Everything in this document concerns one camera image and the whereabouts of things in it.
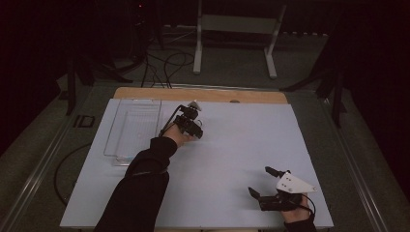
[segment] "human arm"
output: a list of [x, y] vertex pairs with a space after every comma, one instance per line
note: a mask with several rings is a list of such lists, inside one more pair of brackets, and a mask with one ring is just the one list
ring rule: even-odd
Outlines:
[[308, 197], [302, 195], [301, 206], [292, 211], [281, 211], [284, 219], [284, 226], [288, 232], [315, 232], [314, 214], [308, 209]]
[[94, 231], [153, 231], [169, 181], [166, 168], [178, 147], [192, 140], [176, 125], [138, 153], [117, 185]]

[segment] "white table surface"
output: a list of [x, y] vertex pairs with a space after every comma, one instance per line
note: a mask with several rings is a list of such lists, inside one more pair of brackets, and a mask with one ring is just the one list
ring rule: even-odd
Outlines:
[[[184, 101], [163, 101], [167, 120]], [[62, 227], [92, 228], [127, 167], [103, 154], [119, 100], [110, 100], [82, 167]], [[204, 135], [180, 148], [168, 168], [169, 185], [156, 227], [172, 229], [282, 228], [279, 212], [262, 212], [248, 187], [276, 193], [265, 166], [290, 170], [315, 186], [317, 228], [332, 227], [322, 188], [290, 104], [200, 102]]]

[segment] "hand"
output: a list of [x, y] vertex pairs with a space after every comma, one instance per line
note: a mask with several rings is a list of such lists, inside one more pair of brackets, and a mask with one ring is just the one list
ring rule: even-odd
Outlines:
[[174, 140], [177, 143], [178, 147], [181, 147], [182, 145], [184, 145], [184, 143], [193, 140], [193, 136], [181, 134], [178, 125], [176, 124], [171, 125], [163, 134], [163, 136]]
[[[302, 206], [305, 206], [308, 208], [308, 198], [307, 198], [307, 194], [303, 193], [302, 194], [302, 202], [301, 202]], [[300, 220], [306, 220], [310, 217], [310, 212], [306, 209], [302, 209], [302, 208], [296, 208], [293, 211], [280, 211], [280, 213], [282, 214], [283, 218], [284, 218], [284, 222], [286, 223], [292, 223], [295, 221], [300, 221]]]

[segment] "metal stand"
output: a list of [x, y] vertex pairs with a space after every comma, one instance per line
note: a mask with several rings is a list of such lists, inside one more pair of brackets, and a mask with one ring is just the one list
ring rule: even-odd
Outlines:
[[266, 65], [268, 66], [269, 77], [275, 79], [278, 77], [275, 69], [272, 51], [278, 38], [281, 22], [286, 11], [286, 5], [282, 5], [277, 18], [261, 17], [240, 17], [227, 15], [213, 15], [202, 13], [202, 0], [198, 0], [198, 19], [196, 27], [196, 50], [193, 62], [193, 73], [201, 73], [202, 62], [202, 31], [226, 31], [226, 32], [244, 32], [260, 33], [272, 35], [271, 43], [265, 47]]

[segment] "floor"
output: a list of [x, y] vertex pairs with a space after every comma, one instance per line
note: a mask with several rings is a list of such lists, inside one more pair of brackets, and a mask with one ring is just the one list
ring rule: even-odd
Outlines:
[[[264, 63], [263, 40], [234, 40], [231, 36], [206, 34], [202, 71], [195, 75], [191, 63], [194, 34], [190, 28], [168, 29], [164, 34], [166, 50], [160, 50], [155, 42], [149, 47], [144, 87], [167, 87], [166, 76], [171, 76], [173, 88], [278, 91], [308, 77], [327, 40], [281, 35], [274, 50], [278, 78], [271, 79]], [[128, 63], [116, 60], [116, 64]], [[123, 73], [132, 80], [130, 84], [99, 72], [95, 72], [94, 86], [77, 81], [77, 107], [72, 116], [66, 116], [67, 102], [55, 99], [20, 135], [0, 159], [0, 231], [73, 230], [60, 228], [59, 222], [107, 101], [120, 86], [141, 86], [144, 73], [145, 65]], [[62, 90], [67, 88], [64, 76], [59, 83]], [[348, 90], [343, 92], [344, 110], [341, 128], [337, 128], [330, 117], [332, 98], [314, 95], [318, 84], [285, 95], [324, 189], [335, 224], [330, 231], [408, 231], [409, 203]], [[95, 117], [95, 124], [76, 127], [78, 115]]]

